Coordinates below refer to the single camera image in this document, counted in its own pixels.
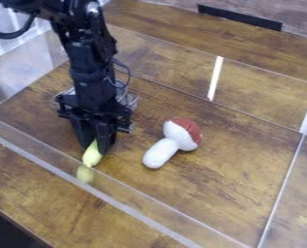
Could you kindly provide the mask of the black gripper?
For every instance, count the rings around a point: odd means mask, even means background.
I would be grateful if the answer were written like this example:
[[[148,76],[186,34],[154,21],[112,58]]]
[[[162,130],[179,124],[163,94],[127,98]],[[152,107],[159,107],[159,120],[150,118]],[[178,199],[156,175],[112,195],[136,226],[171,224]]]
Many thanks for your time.
[[[98,107],[83,107],[75,95],[63,95],[58,97],[58,105],[59,117],[70,121],[80,146],[87,148],[96,139],[102,155],[108,153],[115,144],[116,132],[131,133],[134,130],[134,110],[115,98]]]

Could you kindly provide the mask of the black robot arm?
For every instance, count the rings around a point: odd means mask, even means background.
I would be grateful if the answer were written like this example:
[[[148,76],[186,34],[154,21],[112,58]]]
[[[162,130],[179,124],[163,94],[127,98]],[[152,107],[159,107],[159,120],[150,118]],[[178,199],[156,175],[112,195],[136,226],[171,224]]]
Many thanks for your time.
[[[114,67],[122,63],[115,59],[116,39],[99,0],[0,0],[0,5],[31,19],[50,21],[72,79],[72,89],[55,97],[59,117],[70,121],[80,146],[95,142],[107,154],[116,134],[132,129],[132,109],[118,100],[128,83],[115,77]]]

